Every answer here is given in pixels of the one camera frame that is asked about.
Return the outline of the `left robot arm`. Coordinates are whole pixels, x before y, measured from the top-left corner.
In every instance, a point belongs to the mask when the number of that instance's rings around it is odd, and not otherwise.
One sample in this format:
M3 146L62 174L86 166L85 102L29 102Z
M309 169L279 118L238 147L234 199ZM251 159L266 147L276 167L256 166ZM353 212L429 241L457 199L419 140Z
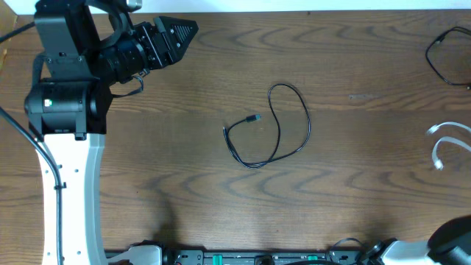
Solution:
M45 264L160 264L159 247L108 258L101 238L99 173L115 99L111 87L182 60L195 21L158 16L133 24L140 1L39 1L43 52L24 108L40 146Z

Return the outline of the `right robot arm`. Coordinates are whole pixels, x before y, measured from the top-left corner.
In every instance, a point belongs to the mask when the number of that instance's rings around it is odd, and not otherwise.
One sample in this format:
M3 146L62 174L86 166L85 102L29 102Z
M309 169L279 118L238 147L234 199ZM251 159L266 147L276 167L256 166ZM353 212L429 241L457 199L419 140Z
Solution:
M470 216L444 223L427 241L380 241L361 256L359 264L470 265Z

